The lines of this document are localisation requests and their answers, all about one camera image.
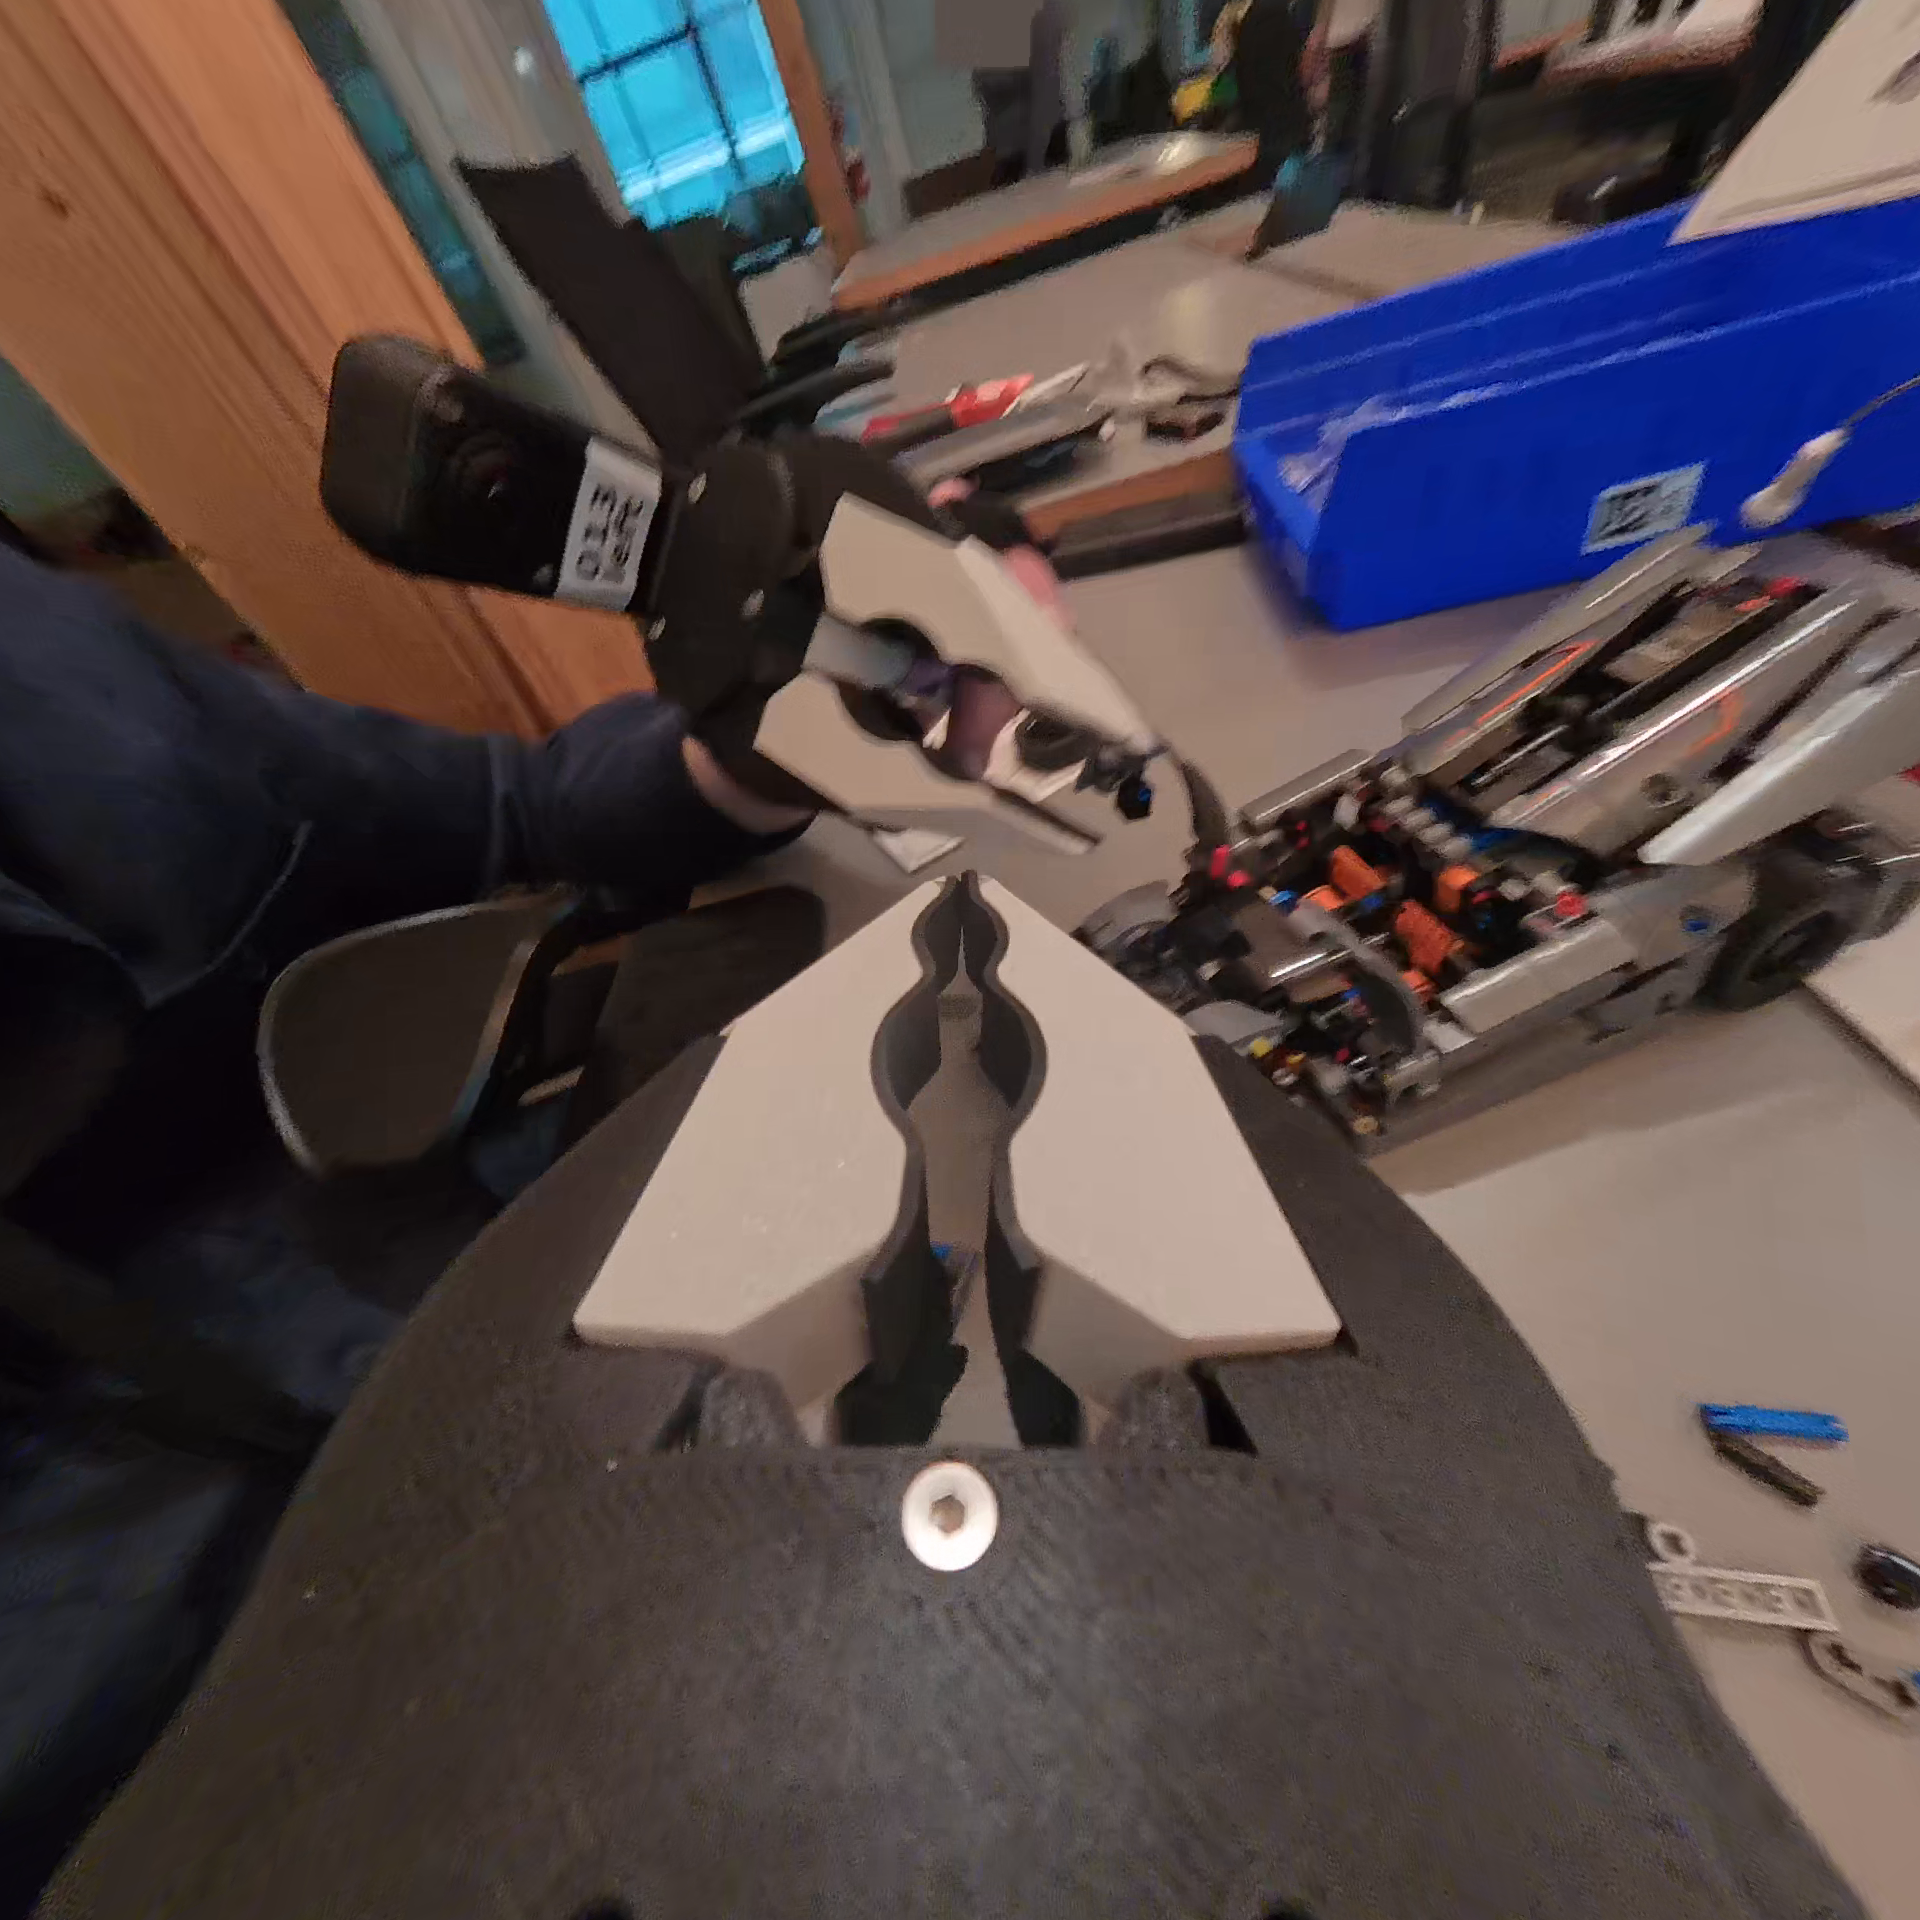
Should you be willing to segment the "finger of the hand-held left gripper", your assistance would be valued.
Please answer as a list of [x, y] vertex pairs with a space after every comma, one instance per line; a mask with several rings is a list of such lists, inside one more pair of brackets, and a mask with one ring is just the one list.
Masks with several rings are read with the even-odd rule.
[[842, 493], [811, 546], [823, 618], [851, 632], [920, 632], [945, 670], [998, 677], [1105, 758], [1168, 758], [1152, 707], [1105, 677], [1080, 632], [1016, 591], [987, 538], [945, 538], [906, 511]]
[[945, 850], [1085, 854], [1105, 838], [1105, 801], [1071, 788], [1080, 760], [1059, 760], [1059, 772], [1016, 760], [1027, 707], [967, 697], [967, 707], [987, 707], [987, 735], [953, 758], [958, 707], [945, 707], [931, 735], [920, 735], [920, 725], [886, 735], [857, 717], [857, 697], [862, 683], [791, 677], [757, 717], [757, 758], [777, 760], [791, 777], [809, 777], [857, 830], [926, 838], [920, 854], [945, 854]]

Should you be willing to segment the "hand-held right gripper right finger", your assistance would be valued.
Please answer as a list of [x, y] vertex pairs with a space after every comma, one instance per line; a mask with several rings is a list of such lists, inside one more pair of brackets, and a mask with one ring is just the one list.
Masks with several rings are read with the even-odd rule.
[[980, 1074], [1000, 1096], [987, 1321], [1016, 1450], [1071, 1450], [1139, 1374], [1317, 1353], [1336, 1305], [1199, 1040], [967, 876]]

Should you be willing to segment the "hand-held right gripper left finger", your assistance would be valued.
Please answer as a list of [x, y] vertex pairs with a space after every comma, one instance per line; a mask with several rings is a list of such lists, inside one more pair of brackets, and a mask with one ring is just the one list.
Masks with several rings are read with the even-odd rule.
[[958, 1341], [906, 1108], [945, 1074], [953, 965], [958, 884], [920, 884], [728, 1021], [578, 1341], [764, 1374], [851, 1450], [931, 1437]]

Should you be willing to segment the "grey lego car model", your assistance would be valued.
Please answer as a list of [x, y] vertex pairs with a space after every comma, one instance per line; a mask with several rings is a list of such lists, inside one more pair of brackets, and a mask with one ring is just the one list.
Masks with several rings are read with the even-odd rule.
[[1455, 670], [1376, 758], [1199, 816], [1080, 940], [1357, 1148], [1677, 1015], [1753, 1015], [1920, 910], [1856, 801], [1920, 760], [1920, 608], [1700, 521]]

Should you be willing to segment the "person's left forearm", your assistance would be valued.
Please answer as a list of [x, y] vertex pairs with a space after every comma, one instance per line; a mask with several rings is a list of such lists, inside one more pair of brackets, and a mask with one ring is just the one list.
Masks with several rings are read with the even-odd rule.
[[274, 777], [355, 926], [501, 892], [585, 892], [647, 926], [811, 823], [811, 802], [757, 801], [664, 697], [594, 703], [545, 735], [460, 735], [327, 697], [274, 707]]

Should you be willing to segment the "scattered small lego parts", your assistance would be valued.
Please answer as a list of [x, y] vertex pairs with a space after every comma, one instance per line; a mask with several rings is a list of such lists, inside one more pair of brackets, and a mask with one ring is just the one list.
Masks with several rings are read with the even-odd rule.
[[[1825, 1402], [1700, 1402], [1700, 1437], [1711, 1468], [1753, 1482], [1767, 1499], [1825, 1516], [1825, 1482], [1802, 1468], [1805, 1450], [1847, 1450], [1847, 1419]], [[1843, 1692], [1847, 1703], [1885, 1711], [1897, 1727], [1920, 1727], [1920, 1650], [1870, 1650], [1825, 1581], [1802, 1572], [1726, 1572], [1700, 1555], [1667, 1516], [1626, 1516], [1643, 1545], [1643, 1581], [1667, 1617], [1705, 1625], [1778, 1625], [1802, 1649], [1802, 1663]]]

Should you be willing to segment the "person's left hand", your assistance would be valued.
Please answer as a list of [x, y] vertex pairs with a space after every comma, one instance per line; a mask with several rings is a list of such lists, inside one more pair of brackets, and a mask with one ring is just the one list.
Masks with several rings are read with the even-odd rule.
[[857, 717], [886, 735], [931, 735], [953, 717], [953, 758], [987, 735], [987, 707], [967, 697], [1007, 703], [998, 677], [945, 670], [920, 632], [857, 632], [823, 618], [823, 572], [809, 564], [743, 618], [743, 670], [722, 703], [686, 707], [686, 777], [699, 802], [722, 802], [741, 830], [796, 830], [830, 816], [809, 777], [757, 758], [757, 717], [791, 677], [862, 683], [887, 703], [887, 717], [857, 697]]

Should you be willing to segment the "red black hand tool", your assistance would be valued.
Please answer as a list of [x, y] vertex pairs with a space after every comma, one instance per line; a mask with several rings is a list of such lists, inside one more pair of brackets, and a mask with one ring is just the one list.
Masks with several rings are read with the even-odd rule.
[[953, 389], [945, 405], [871, 411], [871, 416], [857, 426], [857, 448], [871, 448], [871, 455], [906, 455], [906, 448], [987, 426], [987, 416], [1016, 411], [1027, 389], [1039, 389], [1039, 376], [987, 376], [987, 389]]

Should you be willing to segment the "wood edged background table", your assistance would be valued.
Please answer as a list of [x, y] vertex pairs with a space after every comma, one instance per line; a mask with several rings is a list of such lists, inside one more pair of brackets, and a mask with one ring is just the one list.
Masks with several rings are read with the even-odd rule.
[[887, 455], [920, 490], [1007, 511], [1054, 572], [1123, 572], [1245, 538], [1245, 367], [1181, 354], [1071, 361], [1016, 411]]

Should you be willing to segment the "wooden background desk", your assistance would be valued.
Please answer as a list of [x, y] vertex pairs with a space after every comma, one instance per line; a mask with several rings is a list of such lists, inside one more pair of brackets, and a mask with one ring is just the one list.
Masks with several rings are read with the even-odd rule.
[[830, 285], [830, 312], [862, 317], [862, 312], [920, 296], [958, 275], [1000, 275], [1059, 239], [1152, 231], [1181, 202], [1245, 194], [1247, 160], [1257, 160], [1257, 137], [1199, 137], [1199, 132], [1123, 137], [1097, 160], [1054, 160], [1039, 176], [958, 194], [958, 202], [920, 211], [906, 231], [857, 251]]

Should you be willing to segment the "crumpled clear plastic bags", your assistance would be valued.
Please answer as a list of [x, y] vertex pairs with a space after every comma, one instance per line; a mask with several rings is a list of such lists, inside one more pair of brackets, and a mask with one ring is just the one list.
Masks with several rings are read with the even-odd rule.
[[1310, 426], [1310, 448], [1277, 455], [1277, 482], [1305, 493], [1305, 506], [1332, 506], [1336, 474], [1349, 474], [1349, 448], [1374, 436], [1374, 426], [1396, 426], [1396, 416], [1419, 416], [1430, 405], [1391, 405], [1391, 398], [1365, 398], [1357, 411], [1332, 411]]

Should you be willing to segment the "large window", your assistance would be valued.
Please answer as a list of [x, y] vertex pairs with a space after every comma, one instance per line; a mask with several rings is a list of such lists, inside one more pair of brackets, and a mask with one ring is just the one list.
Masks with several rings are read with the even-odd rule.
[[809, 168], [757, 0], [545, 0], [627, 211], [741, 211]]

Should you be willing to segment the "blue plastic bin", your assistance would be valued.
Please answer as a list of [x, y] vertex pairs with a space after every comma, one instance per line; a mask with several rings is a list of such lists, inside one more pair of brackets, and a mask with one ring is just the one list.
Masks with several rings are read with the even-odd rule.
[[[1920, 202], [1667, 239], [1677, 202], [1257, 331], [1238, 482], [1257, 553], [1336, 632], [1551, 591], [1705, 521], [1736, 538], [1816, 426], [1920, 367]], [[1277, 482], [1332, 411], [1430, 405]], [[1920, 493], [1920, 398], [1856, 416], [1784, 528]]]

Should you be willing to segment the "open instruction booklet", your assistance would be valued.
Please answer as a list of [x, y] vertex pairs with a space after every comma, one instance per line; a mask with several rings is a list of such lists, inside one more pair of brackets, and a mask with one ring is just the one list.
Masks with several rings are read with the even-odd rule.
[[1816, 225], [1901, 194], [1920, 194], [1920, 5], [1856, 0], [1767, 100], [1767, 121], [1727, 148], [1727, 160], [1677, 211], [1667, 239]]

